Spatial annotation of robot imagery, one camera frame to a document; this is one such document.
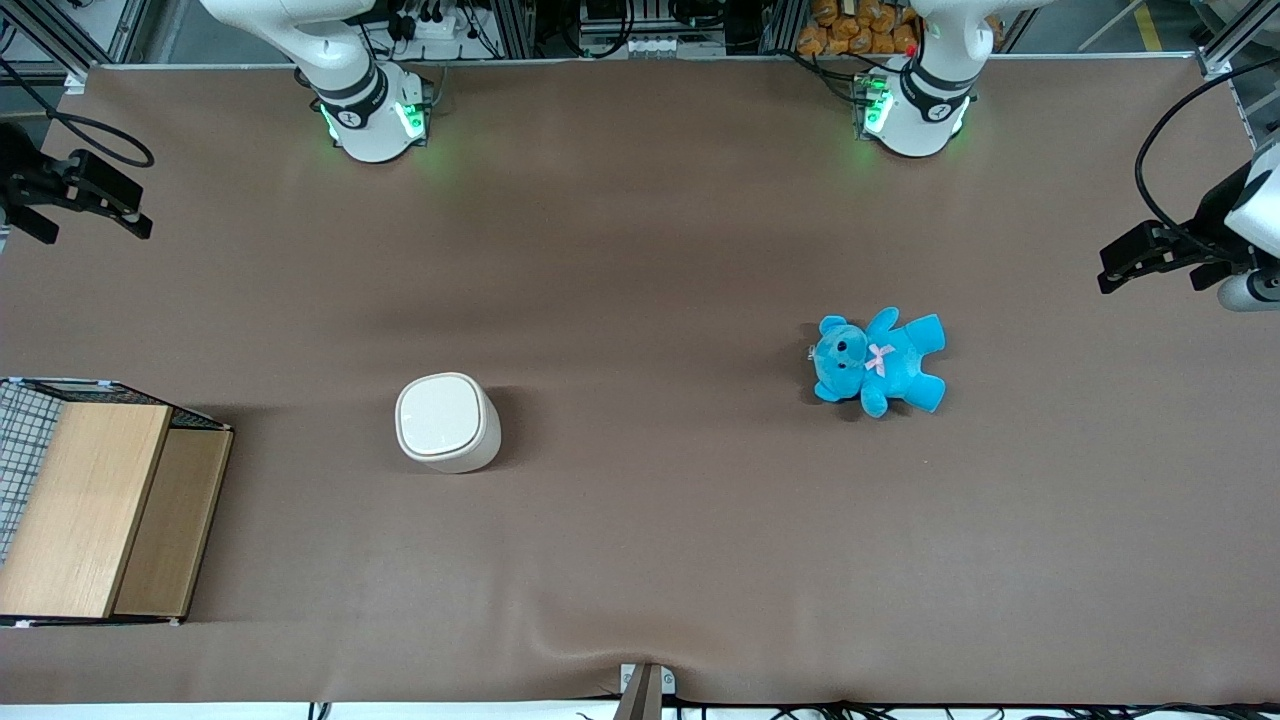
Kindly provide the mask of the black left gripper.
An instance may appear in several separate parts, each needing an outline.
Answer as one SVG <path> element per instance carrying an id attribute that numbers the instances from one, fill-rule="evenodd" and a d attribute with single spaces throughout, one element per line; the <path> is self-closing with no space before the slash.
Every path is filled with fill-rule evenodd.
<path id="1" fill-rule="evenodd" d="M 1176 228 L 1161 222 L 1142 222 L 1100 250 L 1100 292 L 1114 293 L 1137 278 L 1189 264 L 1198 265 L 1190 272 L 1190 284 L 1197 292 L 1240 272 L 1254 270 L 1251 246 L 1225 224 L 1249 172 L 1251 165 L 1242 164 L 1216 183 L 1201 199 L 1192 219 L 1181 225 L 1208 250 L 1196 249 L 1196 243 L 1179 234 Z"/>

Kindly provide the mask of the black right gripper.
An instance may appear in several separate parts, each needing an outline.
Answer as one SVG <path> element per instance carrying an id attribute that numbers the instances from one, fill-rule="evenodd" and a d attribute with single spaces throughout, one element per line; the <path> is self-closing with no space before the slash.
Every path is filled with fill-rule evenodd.
<path id="1" fill-rule="evenodd" d="M 40 243 L 56 243 L 59 225 L 32 206 L 51 205 L 115 222 L 148 240 L 154 223 L 140 210 L 143 190 L 88 150 L 54 158 L 37 149 L 18 124 L 1 123 L 1 234 L 19 231 Z"/>

